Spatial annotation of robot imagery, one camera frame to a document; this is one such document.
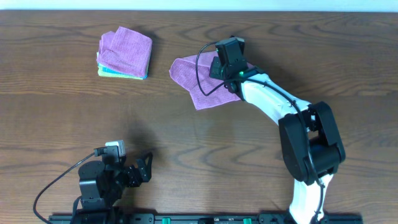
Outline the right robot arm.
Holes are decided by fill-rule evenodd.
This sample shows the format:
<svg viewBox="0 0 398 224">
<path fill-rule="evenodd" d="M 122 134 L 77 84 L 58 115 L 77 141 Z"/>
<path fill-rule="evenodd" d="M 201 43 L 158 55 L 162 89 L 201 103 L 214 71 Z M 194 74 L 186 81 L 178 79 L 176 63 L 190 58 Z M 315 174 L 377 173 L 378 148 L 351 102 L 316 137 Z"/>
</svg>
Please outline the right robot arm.
<svg viewBox="0 0 398 224">
<path fill-rule="evenodd" d="M 205 109 L 241 99 L 258 107 L 279 128 L 285 165 L 294 178 L 294 195 L 286 212 L 252 215 L 156 216 L 156 223 L 359 223 L 349 215 L 323 210 L 328 184 L 345 159 L 331 108 L 311 104 L 277 86 L 260 68 L 243 58 L 222 62 L 213 52 L 203 59 L 177 58 L 172 79 L 191 92 L 195 108 Z"/>
</svg>

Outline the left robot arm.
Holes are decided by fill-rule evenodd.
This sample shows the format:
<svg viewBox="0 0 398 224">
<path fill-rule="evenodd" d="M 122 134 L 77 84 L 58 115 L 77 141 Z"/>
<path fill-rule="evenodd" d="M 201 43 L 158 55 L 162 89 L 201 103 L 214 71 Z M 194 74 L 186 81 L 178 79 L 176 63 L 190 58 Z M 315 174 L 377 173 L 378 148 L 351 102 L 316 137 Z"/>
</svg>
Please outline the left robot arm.
<svg viewBox="0 0 398 224">
<path fill-rule="evenodd" d="M 137 159 L 137 165 L 125 166 L 124 156 L 103 154 L 101 161 L 91 161 L 79 168 L 82 209 L 73 212 L 72 223 L 127 223 L 114 203 L 124 189 L 139 187 L 151 179 L 152 153 Z"/>
</svg>

